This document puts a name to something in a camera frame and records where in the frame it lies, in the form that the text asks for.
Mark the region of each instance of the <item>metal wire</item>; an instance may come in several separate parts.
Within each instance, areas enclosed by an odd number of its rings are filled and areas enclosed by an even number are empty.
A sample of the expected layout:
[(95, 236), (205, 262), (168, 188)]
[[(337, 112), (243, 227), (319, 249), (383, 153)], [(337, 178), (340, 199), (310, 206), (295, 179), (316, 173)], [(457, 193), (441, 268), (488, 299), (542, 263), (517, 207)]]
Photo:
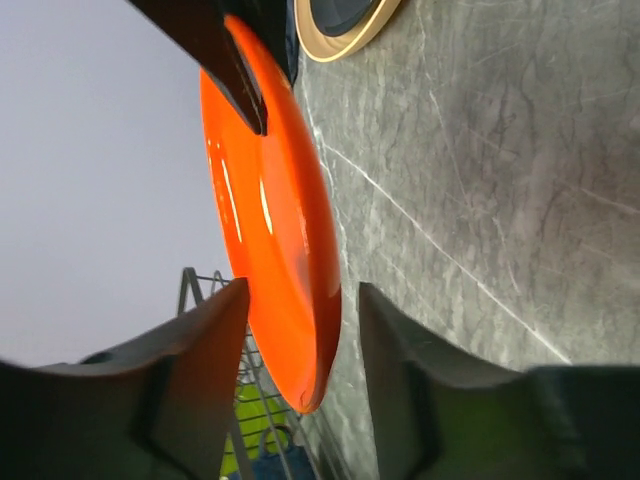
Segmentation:
[[(218, 290), (220, 290), (221, 288), (223, 288), (224, 286), (228, 285), (230, 283), (230, 280), (225, 279), (221, 272), (219, 270), (216, 270), (213, 275), (211, 277), (207, 277), (207, 276), (197, 276), (198, 280), (202, 280), (202, 281), (209, 281), (211, 282), (211, 294), (213, 295), (214, 293), (216, 293)], [(245, 467), (242, 468), (242, 470), (246, 469), (246, 459), (249, 458), (248, 457), (248, 452), (249, 451), (254, 451), (258, 448), (260, 448), (259, 445), (253, 445), (253, 446), (246, 446), (247, 444), (247, 439), (250, 439), (251, 437), (253, 437), (254, 439), (256, 437), (259, 437), (262, 435), (264, 430), (252, 430), (252, 431), (245, 431), (245, 432), (241, 432), (241, 429), (239, 428), (241, 424), (245, 423), (245, 422), (251, 422), (251, 421), (255, 421), (255, 420), (260, 420), (261, 418), (266, 418), (269, 424), (269, 429), (272, 433), (273, 436), (273, 440), (268, 440), (265, 442), (265, 448), (267, 449), (267, 451), (269, 451), (269, 447), (275, 447), (277, 450), (277, 453), (280, 457), (280, 460), (282, 462), (283, 465), (283, 469), (284, 469), (284, 473), (285, 476), (288, 480), (295, 480), (293, 477), (293, 473), (291, 471), (291, 466), (289, 465), (289, 462), (287, 460), (287, 456), (285, 454), (286, 448), (285, 446), (282, 444), (280, 435), (278, 434), (277, 429), (275, 428), (276, 426), (276, 422), (274, 417), (278, 416), (278, 415), (285, 415), (285, 418), (287, 420), (287, 423), (289, 425), (289, 427), (291, 428), (292, 431), (292, 435), (294, 437), (299, 438), (299, 442), (302, 443), (302, 445), (300, 445), (302, 448), (304, 448), (308, 458), (309, 458), (309, 463), (311, 464), (311, 468), (313, 470), (313, 473), (316, 477), (317, 480), (323, 480), (323, 475), (321, 473), (321, 470), (318, 466), (318, 458), (316, 457), (316, 455), (314, 455), (313, 453), (313, 449), (311, 448), (310, 442), (309, 442), (309, 435), (308, 432), (305, 430), (305, 426), (302, 425), (302, 422), (300, 421), (302, 418), (302, 415), (297, 414), (296, 412), (294, 412), (284, 401), (284, 399), (282, 398), (282, 395), (278, 392), (275, 393), (271, 393), (271, 392), (267, 392), (262, 385), (261, 382), (261, 374), (264, 374), (264, 376), (268, 377), (268, 372), (266, 372), (265, 369), (265, 365), (264, 362), (262, 360), (262, 356), (260, 355), (260, 352), (258, 351), (257, 345), (255, 343), (255, 339), (253, 338), (253, 334), (251, 333), (250, 328), (247, 328), (247, 333), (245, 335), (245, 345), (244, 345), (244, 349), (242, 352), (242, 356), (240, 359), (240, 365), (238, 368), (238, 375), (237, 375), (237, 379), (236, 379), (236, 385), (237, 387), (243, 387), (246, 385), (253, 385), (256, 387), (256, 390), (258, 392), (259, 395), (259, 401), (262, 403), (263, 407), (264, 407), (264, 414), (260, 414), (260, 415), (254, 415), (251, 417), (246, 417), (246, 418), (242, 418), (242, 419), (237, 419), (235, 420), (234, 426), (235, 431), (233, 433), (235, 433), (236, 435), (234, 435), (235, 441), (233, 441), (233, 450), (229, 451), (227, 449), (225, 449), (225, 455), (229, 455), (229, 454), (235, 454), (236, 455), (236, 460), (238, 463), (239, 467)], [(251, 403), (251, 402), (256, 402), (258, 401), (257, 399), (253, 398), (253, 399), (244, 399), (242, 398), (239, 393), (242, 389), (241, 388), (236, 388), (236, 396), (235, 396), (235, 400), (234, 400), (234, 404), (237, 406), (239, 404), (242, 403)], [(277, 404), (279, 405), (278, 409), (273, 409), (272, 405), (273, 405), (273, 401), (276, 401)], [(328, 431), (328, 434), (330, 436), (330, 441), (329, 442), (323, 442), (322, 438), (320, 438), (320, 442), (318, 445), (319, 448), (319, 453), (324, 453), (324, 457), (326, 457), (327, 459), (327, 463), (328, 466), (331, 470), (331, 474), (333, 476), (333, 478), (335, 479), (340, 479), (340, 478), (344, 478), (344, 476), (346, 476), (347, 479), (350, 479), (351, 475), (350, 475), (350, 471), (348, 470), (347, 466), (346, 466), (346, 462), (344, 461), (344, 458), (342, 456), (342, 453), (339, 450), (338, 447), (338, 443), (336, 441), (335, 436), (333, 435), (333, 432), (331, 431), (331, 428), (329, 426), (329, 422), (324, 414), (324, 412), (322, 410), (318, 411), (316, 414), (312, 414), (309, 415), (307, 417), (310, 417), (310, 420), (312, 422), (313, 425), (316, 426), (316, 428), (318, 429), (318, 431), (320, 432), (320, 429), (318, 427), (318, 419), (316, 418), (317, 416), (320, 416), (322, 418), (322, 423), (324, 423), (324, 428), (322, 429), (322, 431)], [(241, 433), (243, 442), (242, 445), (239, 445), (238, 442), (238, 433)], [(244, 473), (241, 471), (241, 476), (242, 478), (245, 478)], [(251, 472), (251, 474), (248, 476), (248, 478), (253, 478), (253, 474)]]

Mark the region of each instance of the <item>tan rim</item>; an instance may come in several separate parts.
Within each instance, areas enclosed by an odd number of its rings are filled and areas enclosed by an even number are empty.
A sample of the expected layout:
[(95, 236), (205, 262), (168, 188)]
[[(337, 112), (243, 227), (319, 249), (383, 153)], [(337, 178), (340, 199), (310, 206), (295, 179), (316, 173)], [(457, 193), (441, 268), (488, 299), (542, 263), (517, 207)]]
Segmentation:
[(347, 57), (369, 43), (385, 26), (402, 0), (380, 0), (360, 23), (339, 37), (327, 37), (316, 27), (310, 0), (295, 0), (296, 29), (302, 49), (316, 62)]

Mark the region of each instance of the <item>gray marble surface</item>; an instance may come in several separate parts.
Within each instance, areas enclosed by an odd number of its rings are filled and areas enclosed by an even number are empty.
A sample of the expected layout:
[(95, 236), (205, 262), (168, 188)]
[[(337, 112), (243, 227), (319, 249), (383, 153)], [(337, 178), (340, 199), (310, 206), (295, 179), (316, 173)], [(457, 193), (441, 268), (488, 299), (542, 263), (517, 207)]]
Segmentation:
[(376, 477), (359, 281), (512, 368), (640, 363), (638, 0), (405, 0), (362, 52), (301, 63), (343, 269), (323, 408), (353, 478)]

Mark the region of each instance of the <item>blue object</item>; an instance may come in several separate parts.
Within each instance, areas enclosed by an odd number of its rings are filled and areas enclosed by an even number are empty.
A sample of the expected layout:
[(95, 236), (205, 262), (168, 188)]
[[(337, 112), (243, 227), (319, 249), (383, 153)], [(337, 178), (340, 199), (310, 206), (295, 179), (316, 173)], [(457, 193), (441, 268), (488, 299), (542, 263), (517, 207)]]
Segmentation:
[[(316, 480), (307, 452), (303, 447), (293, 443), (293, 435), (289, 427), (275, 425), (275, 428), (286, 435), (287, 446), (284, 450), (284, 456), (287, 459), (293, 478), (295, 480)], [(260, 456), (251, 462), (251, 470), (253, 470), (256, 480), (286, 480), (287, 476), (284, 473), (280, 454), (269, 453), (266, 449), (266, 439), (270, 432), (270, 428), (262, 432), (260, 437)], [(239, 472), (233, 472), (228, 478), (229, 480), (241, 479)]]

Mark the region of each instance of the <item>green object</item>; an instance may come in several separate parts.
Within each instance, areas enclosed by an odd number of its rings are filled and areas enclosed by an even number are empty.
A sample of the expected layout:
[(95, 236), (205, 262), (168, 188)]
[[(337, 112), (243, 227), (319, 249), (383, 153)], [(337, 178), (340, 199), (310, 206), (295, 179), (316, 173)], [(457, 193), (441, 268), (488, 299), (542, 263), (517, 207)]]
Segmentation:
[[(238, 387), (236, 389), (236, 398), (237, 400), (234, 410), (238, 423), (240, 424), (242, 440), (245, 448), (247, 449), (249, 459), (255, 460), (260, 456), (260, 435), (264, 430), (269, 428), (267, 412), (265, 410), (264, 403), (260, 399), (260, 392), (255, 385), (243, 385)], [(286, 416), (282, 405), (273, 398), (268, 398), (266, 403), (274, 424), (285, 423)], [(280, 435), (283, 445), (286, 445), (286, 436), (282, 432), (278, 432), (278, 435)], [(227, 435), (220, 476), (229, 475), (236, 470), (238, 470), (238, 463), (236, 462), (231, 438)]]

